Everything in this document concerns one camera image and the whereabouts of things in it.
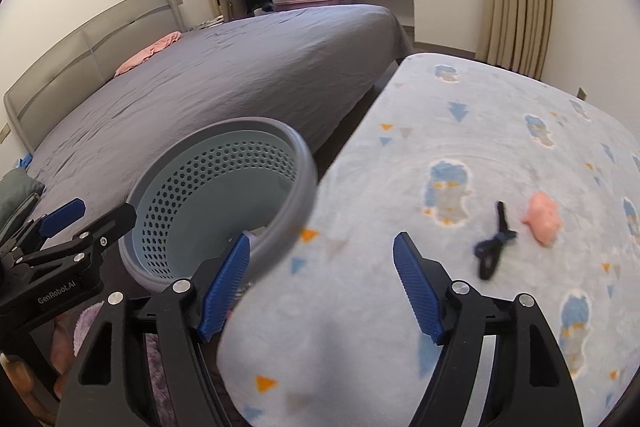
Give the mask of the person's left hand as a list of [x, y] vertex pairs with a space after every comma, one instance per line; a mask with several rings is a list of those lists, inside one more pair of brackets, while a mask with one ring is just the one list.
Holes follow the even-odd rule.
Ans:
[[46, 340], [41, 345], [27, 336], [35, 358], [30, 353], [26, 357], [25, 352], [14, 347], [1, 351], [4, 373], [41, 426], [56, 424], [60, 400], [75, 362], [73, 335], [68, 326], [70, 314], [65, 312], [44, 328]]

